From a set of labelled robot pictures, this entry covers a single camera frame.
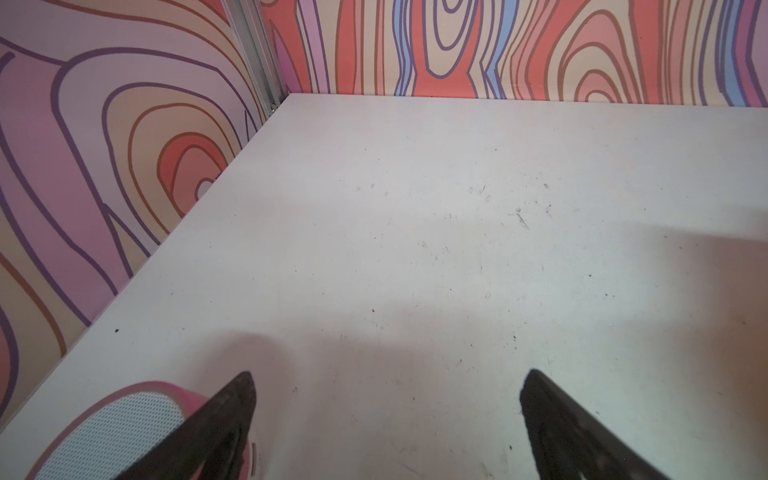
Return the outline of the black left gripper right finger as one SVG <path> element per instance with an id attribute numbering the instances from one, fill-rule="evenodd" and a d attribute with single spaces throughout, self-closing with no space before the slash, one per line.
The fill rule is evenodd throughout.
<path id="1" fill-rule="evenodd" d="M 538 369 L 528 372 L 520 404 L 541 479 L 664 479 Z"/>

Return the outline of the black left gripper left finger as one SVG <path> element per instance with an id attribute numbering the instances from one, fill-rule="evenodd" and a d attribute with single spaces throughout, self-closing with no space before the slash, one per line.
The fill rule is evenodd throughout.
<path id="1" fill-rule="evenodd" d="M 255 479 L 257 446 L 249 433 L 256 405 L 252 374 L 243 371 L 118 477 Z"/>

